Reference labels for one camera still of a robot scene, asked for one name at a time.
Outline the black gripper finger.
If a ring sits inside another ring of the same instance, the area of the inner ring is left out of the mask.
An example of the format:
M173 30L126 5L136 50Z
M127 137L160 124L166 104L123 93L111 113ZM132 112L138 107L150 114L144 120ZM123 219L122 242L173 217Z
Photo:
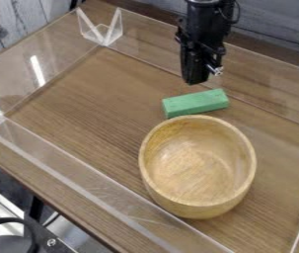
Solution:
M203 50L194 50L191 52L191 66L190 66L190 84L195 85L209 80L210 69L207 64L211 62L211 55Z
M194 73L194 51L189 48L189 45L183 43L181 45L181 66L182 66L182 76L186 83L195 82L195 73Z

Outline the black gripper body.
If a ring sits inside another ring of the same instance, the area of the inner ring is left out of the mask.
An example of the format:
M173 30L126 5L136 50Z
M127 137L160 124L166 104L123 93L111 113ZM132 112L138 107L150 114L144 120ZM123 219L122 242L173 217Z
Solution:
M178 20L175 40L179 45L203 50L211 55L207 64L210 75L221 75L222 59L226 55L225 38L230 34L231 25L238 22L235 8L238 0L185 0L186 16Z

